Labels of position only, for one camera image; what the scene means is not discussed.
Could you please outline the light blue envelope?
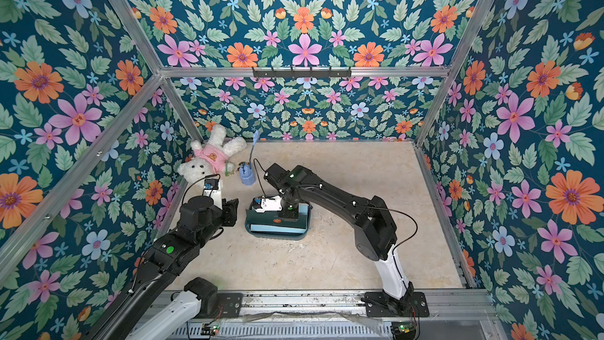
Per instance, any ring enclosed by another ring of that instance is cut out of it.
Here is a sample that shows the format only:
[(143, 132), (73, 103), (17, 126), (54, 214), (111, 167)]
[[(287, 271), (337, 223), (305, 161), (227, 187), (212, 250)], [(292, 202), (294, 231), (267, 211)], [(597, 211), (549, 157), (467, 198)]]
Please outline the light blue envelope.
[(292, 210), (260, 212), (246, 211), (246, 230), (253, 235), (275, 238), (303, 238), (308, 233), (311, 206), (300, 203), (297, 212)]

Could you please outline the dark green envelope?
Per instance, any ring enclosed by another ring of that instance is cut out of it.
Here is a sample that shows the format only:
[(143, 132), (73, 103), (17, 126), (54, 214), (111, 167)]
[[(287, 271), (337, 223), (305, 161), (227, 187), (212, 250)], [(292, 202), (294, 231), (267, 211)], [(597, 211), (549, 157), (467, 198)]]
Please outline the dark green envelope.
[(246, 226), (251, 231), (277, 231), (302, 233), (308, 228), (309, 215), (300, 213), (298, 220), (284, 220), (277, 212), (246, 212)]

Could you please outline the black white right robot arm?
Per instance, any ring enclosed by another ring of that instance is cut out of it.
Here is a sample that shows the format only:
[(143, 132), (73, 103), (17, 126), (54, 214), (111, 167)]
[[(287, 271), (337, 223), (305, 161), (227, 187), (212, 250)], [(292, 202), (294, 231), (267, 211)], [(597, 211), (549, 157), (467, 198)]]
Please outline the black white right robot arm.
[(302, 165), (289, 171), (273, 164), (264, 172), (264, 180), (277, 195), (262, 198), (260, 209), (277, 213), (280, 220), (299, 220), (304, 205), (316, 204), (340, 217), (354, 230), (355, 247), (374, 262), (382, 281), (382, 297), (366, 298), (365, 302), (393, 316), (411, 311), (415, 289), (397, 253), (404, 241), (399, 241), (392, 211), (382, 198), (352, 195)]

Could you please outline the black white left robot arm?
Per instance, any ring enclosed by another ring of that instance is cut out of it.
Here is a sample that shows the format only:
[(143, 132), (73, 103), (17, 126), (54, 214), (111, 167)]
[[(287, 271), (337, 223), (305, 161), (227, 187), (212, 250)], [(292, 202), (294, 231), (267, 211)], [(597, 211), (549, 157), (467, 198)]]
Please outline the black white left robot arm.
[(220, 228), (233, 227), (239, 200), (195, 196), (179, 208), (175, 228), (143, 255), (138, 270), (84, 339), (125, 339), (165, 289), (197, 258)]

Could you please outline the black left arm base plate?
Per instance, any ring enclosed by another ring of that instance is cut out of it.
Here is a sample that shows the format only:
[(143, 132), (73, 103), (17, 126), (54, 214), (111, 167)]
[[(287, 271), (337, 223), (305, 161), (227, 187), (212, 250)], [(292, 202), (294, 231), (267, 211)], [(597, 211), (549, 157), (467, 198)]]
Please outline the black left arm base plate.
[(201, 305), (197, 319), (232, 319), (239, 317), (242, 309), (243, 294), (241, 293), (217, 293), (211, 297), (209, 303)]

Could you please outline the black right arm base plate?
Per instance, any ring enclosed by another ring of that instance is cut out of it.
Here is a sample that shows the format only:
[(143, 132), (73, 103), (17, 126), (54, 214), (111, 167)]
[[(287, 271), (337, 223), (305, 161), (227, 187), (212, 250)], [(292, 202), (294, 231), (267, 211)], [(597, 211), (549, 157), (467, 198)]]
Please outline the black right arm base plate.
[(375, 318), (387, 317), (420, 317), (429, 316), (429, 307), (423, 292), (407, 292), (401, 299), (395, 299), (384, 291), (366, 292), (361, 297), (365, 304), (366, 315)]

